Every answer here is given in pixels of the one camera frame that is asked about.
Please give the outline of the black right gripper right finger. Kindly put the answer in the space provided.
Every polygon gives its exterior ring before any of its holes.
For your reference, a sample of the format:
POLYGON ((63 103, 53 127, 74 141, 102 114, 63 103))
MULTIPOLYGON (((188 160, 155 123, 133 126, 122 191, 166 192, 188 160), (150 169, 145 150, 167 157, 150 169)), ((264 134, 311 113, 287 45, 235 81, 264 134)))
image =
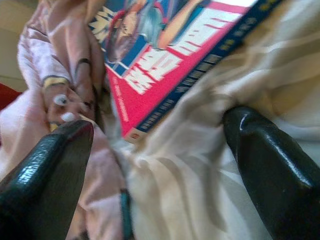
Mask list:
POLYGON ((319 239, 317 164, 291 136, 250 107, 234 107, 222 121, 244 186, 271 237, 319 239))

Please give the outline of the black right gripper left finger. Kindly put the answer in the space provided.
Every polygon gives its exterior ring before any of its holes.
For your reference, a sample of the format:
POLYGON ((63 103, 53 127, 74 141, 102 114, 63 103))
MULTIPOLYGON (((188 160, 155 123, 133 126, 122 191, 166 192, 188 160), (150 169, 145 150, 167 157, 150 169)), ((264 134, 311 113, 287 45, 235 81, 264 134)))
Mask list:
POLYGON ((41 138, 0 183, 3 240, 64 240, 82 192, 94 127, 77 120, 41 138))

